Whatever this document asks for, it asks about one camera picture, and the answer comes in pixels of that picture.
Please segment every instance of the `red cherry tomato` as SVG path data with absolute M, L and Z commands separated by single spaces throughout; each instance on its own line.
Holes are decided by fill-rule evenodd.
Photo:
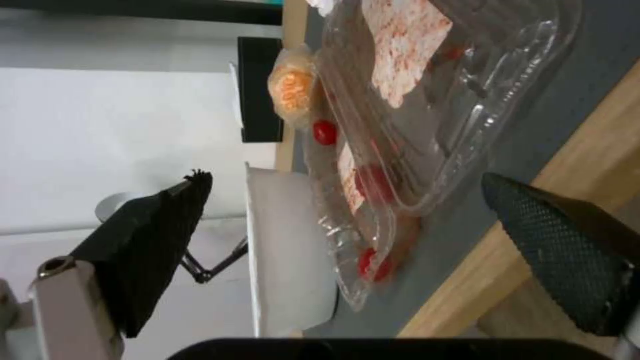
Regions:
M 367 272 L 369 270 L 369 265 L 371 264 L 371 258 L 376 254 L 376 251 L 373 248 L 368 248 L 365 252 L 360 255 L 360 260 L 358 262 L 358 270 L 360 272 L 361 277 L 367 276 Z M 374 282 L 380 282 L 387 278 L 391 274 L 391 261 L 389 258 L 385 259 L 380 268 L 378 269 L 378 273 L 374 276 Z
M 338 129 L 330 121 L 316 121 L 314 123 L 314 138 L 324 146 L 335 145 L 338 140 Z
M 385 171 L 379 165 L 367 165 L 356 171 L 356 189 L 374 204 L 389 204 L 394 201 L 394 191 Z

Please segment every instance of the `plastic-wrapped food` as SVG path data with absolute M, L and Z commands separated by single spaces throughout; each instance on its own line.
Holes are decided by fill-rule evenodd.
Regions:
M 386 271 L 389 256 L 392 263 L 397 253 L 406 257 L 415 217 L 430 214 L 481 164 L 524 95 L 535 95 L 533 84 L 573 40 L 581 5 L 336 5 L 316 65 L 330 107 L 323 116 L 340 129 L 339 140 L 327 147 L 309 135 L 305 156 L 340 288 L 355 310 L 376 280 L 359 274 L 363 254 L 371 257 L 370 264 L 364 261 L 370 274 L 381 265 Z M 341 158 L 350 156 L 347 166 Z M 355 169 L 353 180 L 346 179 L 347 168 Z
M 319 93 L 316 67 L 309 48 L 302 45 L 293 50 L 282 50 L 268 82 L 276 113 L 289 125 L 306 128 Z

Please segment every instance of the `black object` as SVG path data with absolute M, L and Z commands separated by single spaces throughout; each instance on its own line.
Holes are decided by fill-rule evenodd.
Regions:
M 267 88 L 280 50 L 280 39 L 238 38 L 238 83 L 245 143 L 282 142 L 284 123 L 275 113 Z
M 95 266 L 114 324 L 135 338 L 187 251 L 213 178 L 194 172 L 157 195 L 124 204 L 71 256 Z
M 583 331 L 619 336 L 640 300 L 640 236 L 584 201 L 485 174 L 489 207 L 551 297 Z
M 224 259 L 220 264 L 216 265 L 211 270 L 207 270 L 202 266 L 196 258 L 191 255 L 190 251 L 184 255 L 182 262 L 180 263 L 185 270 L 193 276 L 193 279 L 198 284 L 206 284 L 211 281 L 216 275 L 225 271 L 228 267 L 233 265 L 236 261 L 240 260 L 243 256 L 245 256 L 249 252 L 249 244 L 244 238 L 240 244 L 231 252 L 226 259 Z
M 0 0 L 0 7 L 87 15 L 282 25 L 282 6 L 220 0 Z
M 580 359 L 593 351 L 552 340 L 211 340 L 170 360 L 205 359 Z

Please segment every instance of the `textured rubber gripper pad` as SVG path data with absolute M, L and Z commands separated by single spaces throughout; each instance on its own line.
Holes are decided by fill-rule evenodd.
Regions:
M 483 191 L 533 274 L 575 324 L 618 336 L 640 299 L 640 236 L 602 211 L 495 174 Z
M 175 195 L 170 189 L 127 202 L 71 253 L 95 266 L 111 319 L 128 338 L 171 283 L 209 198 L 210 173 L 185 179 L 189 186 Z

